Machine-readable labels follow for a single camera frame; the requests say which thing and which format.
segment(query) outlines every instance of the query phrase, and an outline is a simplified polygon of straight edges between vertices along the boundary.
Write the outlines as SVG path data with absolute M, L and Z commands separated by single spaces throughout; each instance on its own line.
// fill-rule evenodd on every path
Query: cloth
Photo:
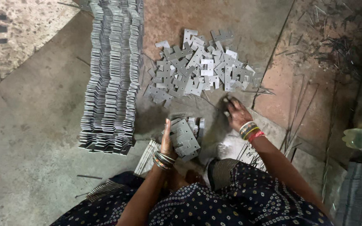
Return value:
M 147 225 L 333 225 L 277 178 L 238 162 L 229 172 L 230 185 L 215 192 L 199 183 L 161 199 Z M 137 189 L 124 186 L 91 202 L 84 200 L 52 225 L 116 225 Z

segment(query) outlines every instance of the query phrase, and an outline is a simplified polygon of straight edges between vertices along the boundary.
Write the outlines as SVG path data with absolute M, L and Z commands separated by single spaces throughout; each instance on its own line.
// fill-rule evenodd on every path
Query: dark patterned dress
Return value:
M 147 225 L 333 225 L 315 205 L 277 178 L 238 162 L 229 171 L 229 185 L 211 191 L 199 183 L 161 199 L 149 213 Z M 140 183 L 129 180 L 111 194 L 84 200 L 52 225 L 116 225 Z

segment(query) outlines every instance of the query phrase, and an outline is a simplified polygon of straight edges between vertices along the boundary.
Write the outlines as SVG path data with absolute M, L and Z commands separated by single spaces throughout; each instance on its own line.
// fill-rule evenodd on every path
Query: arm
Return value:
M 160 152 L 176 158 L 177 154 L 172 150 L 170 140 L 171 122 L 166 119 L 166 129 L 161 141 Z M 128 202 L 118 220 L 118 226 L 142 226 L 148 219 L 149 212 L 157 202 L 158 195 L 163 187 L 167 171 L 153 164 L 145 181 Z
M 227 108 L 230 112 L 228 116 L 230 126 L 237 132 L 240 131 L 241 126 L 253 120 L 245 106 L 234 97 L 229 100 Z M 252 131 L 247 137 L 258 131 L 259 129 Z M 265 136 L 255 138 L 251 144 L 261 157 L 272 177 L 278 178 L 306 201 L 313 203 L 324 213 L 328 213 L 322 201 L 309 187 L 308 183 L 296 168 L 294 168 L 289 160 Z

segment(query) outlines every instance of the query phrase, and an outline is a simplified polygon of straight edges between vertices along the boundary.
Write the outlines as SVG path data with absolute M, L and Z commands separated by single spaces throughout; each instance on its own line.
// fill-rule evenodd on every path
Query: forearm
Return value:
M 266 137 L 255 138 L 252 141 L 252 146 L 258 152 L 271 176 L 278 178 L 306 201 L 313 203 L 324 213 L 327 213 L 322 201 L 296 168 Z
M 149 212 L 157 202 L 165 176 L 166 171 L 154 164 L 145 181 L 125 207 L 118 220 L 118 226 L 142 226 L 145 224 Z

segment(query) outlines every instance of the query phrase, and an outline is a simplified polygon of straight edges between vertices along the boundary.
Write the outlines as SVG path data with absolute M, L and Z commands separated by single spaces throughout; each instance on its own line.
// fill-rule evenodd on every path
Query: woman's right hand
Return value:
M 245 123 L 253 120 L 252 116 L 237 98 L 229 96 L 227 102 L 227 108 L 230 113 L 228 115 L 230 126 L 239 132 Z

